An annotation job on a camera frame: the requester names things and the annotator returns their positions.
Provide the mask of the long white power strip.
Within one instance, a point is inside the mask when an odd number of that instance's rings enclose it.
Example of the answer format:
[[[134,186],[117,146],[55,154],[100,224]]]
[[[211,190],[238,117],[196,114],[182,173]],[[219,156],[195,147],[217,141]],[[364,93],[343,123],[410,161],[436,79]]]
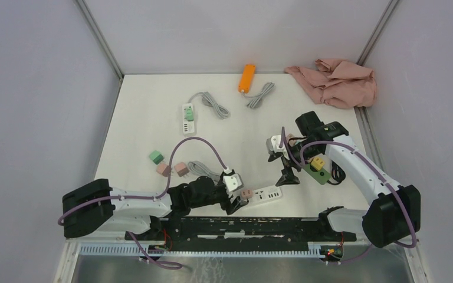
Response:
[[[276,200],[280,200],[283,193],[280,187],[275,185],[267,186],[252,191],[252,197],[248,199],[249,205],[262,205]]]

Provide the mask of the pink plug from orange strip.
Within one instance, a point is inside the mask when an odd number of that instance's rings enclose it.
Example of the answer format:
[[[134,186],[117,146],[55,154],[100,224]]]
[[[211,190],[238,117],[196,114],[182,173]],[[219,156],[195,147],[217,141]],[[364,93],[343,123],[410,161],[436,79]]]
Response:
[[[172,168],[168,164],[161,162],[158,164],[156,171],[161,176],[169,177],[171,174]]]

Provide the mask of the green plug from orange strip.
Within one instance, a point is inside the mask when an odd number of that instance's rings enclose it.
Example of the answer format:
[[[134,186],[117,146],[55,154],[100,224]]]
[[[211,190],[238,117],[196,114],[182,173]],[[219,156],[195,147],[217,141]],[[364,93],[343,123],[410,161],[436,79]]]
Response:
[[[149,159],[156,165],[160,164],[161,162],[164,161],[164,157],[163,155],[161,154],[160,151],[158,150],[153,150],[149,155],[148,155]]]

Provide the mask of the small white power strip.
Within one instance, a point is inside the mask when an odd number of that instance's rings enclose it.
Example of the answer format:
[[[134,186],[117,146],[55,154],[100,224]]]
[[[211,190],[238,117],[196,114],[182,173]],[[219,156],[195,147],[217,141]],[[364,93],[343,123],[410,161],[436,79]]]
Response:
[[[196,133],[195,110],[192,103],[182,105],[182,133],[191,136]]]

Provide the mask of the orange power strip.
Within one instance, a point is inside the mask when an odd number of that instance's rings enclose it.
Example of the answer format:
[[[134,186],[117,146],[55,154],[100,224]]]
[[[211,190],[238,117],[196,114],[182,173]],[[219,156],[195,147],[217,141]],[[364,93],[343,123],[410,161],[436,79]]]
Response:
[[[249,93],[254,79],[256,66],[254,64],[246,64],[241,79],[238,84],[238,92],[242,94]]]

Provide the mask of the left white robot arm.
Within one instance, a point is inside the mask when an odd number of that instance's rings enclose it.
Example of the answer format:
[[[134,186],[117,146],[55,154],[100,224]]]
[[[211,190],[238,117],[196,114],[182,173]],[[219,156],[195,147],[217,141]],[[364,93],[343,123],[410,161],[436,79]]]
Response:
[[[192,209],[219,204],[227,215],[249,201],[229,192],[234,182],[215,183],[201,176],[190,183],[171,187],[163,196],[111,187],[97,179],[62,198],[63,214],[58,224],[67,239],[131,232],[153,240],[160,236],[160,218],[181,218]]]

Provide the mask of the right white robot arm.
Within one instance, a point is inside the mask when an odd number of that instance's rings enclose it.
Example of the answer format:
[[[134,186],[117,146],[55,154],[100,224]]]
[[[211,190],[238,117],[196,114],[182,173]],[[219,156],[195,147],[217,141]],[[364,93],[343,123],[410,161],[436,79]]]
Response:
[[[323,221],[317,224],[321,239],[331,241],[341,232],[363,234],[377,248],[392,243],[414,248],[416,233],[421,227],[421,194],[413,186],[403,186],[388,176],[379,166],[363,154],[349,131],[338,121],[322,122],[313,111],[296,119],[301,133],[290,145],[282,130],[267,139],[269,162],[281,159],[282,176],[277,186],[300,183],[294,171],[302,171],[319,155],[344,170],[369,205],[367,210],[332,207],[321,213]]]

